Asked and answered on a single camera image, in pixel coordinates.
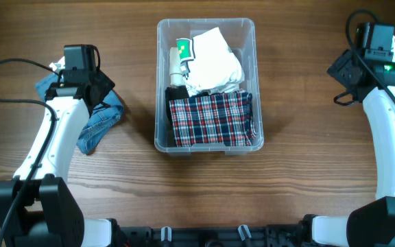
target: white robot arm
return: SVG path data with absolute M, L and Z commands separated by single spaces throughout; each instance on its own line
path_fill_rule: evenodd
M 88 123 L 89 113 L 83 99 L 73 99 L 73 97 L 55 97 L 47 101 L 57 115 L 56 129 L 43 155 L 40 167 L 36 170 L 33 180 L 41 180 L 47 174 L 63 178 L 67 182 L 69 165 L 73 158 L 75 144 L 83 127 Z M 50 128 L 50 112 L 45 110 L 44 120 L 40 126 L 33 146 L 14 174 L 20 180 L 27 177 L 32 162 L 39 152 L 39 148 L 44 143 Z M 112 224 L 111 221 L 84 219 L 84 235 L 82 247 L 106 247 L 111 243 Z
M 395 95 L 395 86 L 390 86 Z M 385 91 L 378 88 L 363 100 L 374 142 L 377 164 L 376 200 L 395 197 L 395 105 Z M 312 222 L 312 239 L 319 244 L 348 246 L 348 216 L 317 216 Z

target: clear plastic bin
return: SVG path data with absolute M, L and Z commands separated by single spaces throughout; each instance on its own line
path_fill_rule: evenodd
M 227 147 L 223 143 L 195 144 L 192 147 L 175 146 L 172 126 L 165 110 L 165 89 L 170 85 L 169 52 L 176 46 L 177 38 L 193 38 L 219 27 L 232 52 L 239 59 L 245 72 L 241 89 L 252 93 L 253 121 L 256 138 L 251 146 Z M 235 19 L 165 19 L 158 23 L 158 60 L 156 64 L 156 122 L 155 146 L 161 152 L 172 155 L 187 155 L 192 152 L 225 152 L 245 154 L 259 150 L 264 143 L 261 120 L 259 75 L 255 45 L 254 22 L 247 18 Z

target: blue denim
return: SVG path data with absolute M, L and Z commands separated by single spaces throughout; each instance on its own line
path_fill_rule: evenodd
M 52 82 L 57 82 L 57 80 L 58 76 L 50 74 L 36 83 L 35 87 L 42 101 L 45 101 L 45 91 L 49 88 L 49 85 Z M 109 104 L 111 107 L 95 110 L 101 104 L 96 106 L 91 118 L 88 120 L 87 125 L 83 128 L 77 140 L 77 146 L 83 154 L 88 154 L 97 146 L 101 138 L 120 120 L 124 112 L 123 105 L 113 91 L 107 94 L 103 102 Z

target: plaid cloth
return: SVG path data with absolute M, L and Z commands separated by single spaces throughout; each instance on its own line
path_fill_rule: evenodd
M 195 143 L 249 146 L 255 138 L 252 94 L 222 93 L 169 102 L 178 147 Z

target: wood grain surface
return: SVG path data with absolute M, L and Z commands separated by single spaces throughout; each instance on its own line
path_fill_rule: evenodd
M 0 60 L 49 64 L 64 45 L 97 45 L 125 102 L 123 121 L 91 155 L 74 152 L 68 183 L 85 217 L 122 226 L 259 226 L 296 223 L 307 213 L 346 215 L 374 200 L 368 120 L 361 104 L 333 103 L 344 88 L 326 70 L 348 47 L 350 12 L 370 8 L 395 24 L 395 1 L 27 2 L 0 1 Z M 255 22 L 265 145 L 245 156 L 164 155 L 154 147 L 156 25 L 230 17 Z M 7 64 L 0 97 L 38 99 L 34 83 L 46 75 Z M 0 104 L 0 180 L 23 162 L 43 112 Z

